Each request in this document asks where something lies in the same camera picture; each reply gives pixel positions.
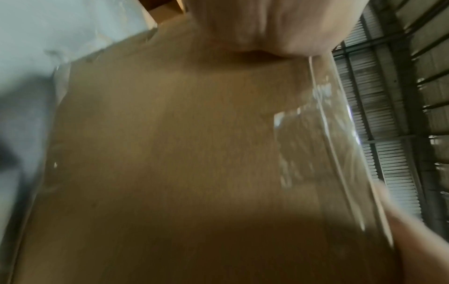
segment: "cardboard box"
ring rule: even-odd
[[[399,274],[331,54],[224,51],[185,16],[73,64],[14,283]]]

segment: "clear plastic film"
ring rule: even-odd
[[[325,57],[309,58],[313,94],[301,107],[274,116],[282,188],[316,184],[330,223],[350,215],[359,231],[377,227],[392,245],[340,79],[321,71],[328,63]]]

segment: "hand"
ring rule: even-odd
[[[351,32],[368,0],[185,0],[214,42],[281,56],[331,51]]]
[[[405,284],[449,283],[449,244],[422,222],[407,215],[377,185],[395,245],[400,251]]]

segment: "transparent plastic sheet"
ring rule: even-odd
[[[322,70],[319,67],[322,61],[322,58],[309,58],[313,95],[308,101],[300,108],[274,116],[282,188],[294,189],[311,182],[321,184],[317,186],[321,191],[318,196],[330,227],[349,213],[360,233],[380,225],[392,246],[391,232],[373,191],[341,82],[338,76],[330,78],[315,73]],[[344,210],[339,209],[341,203],[347,205]]]

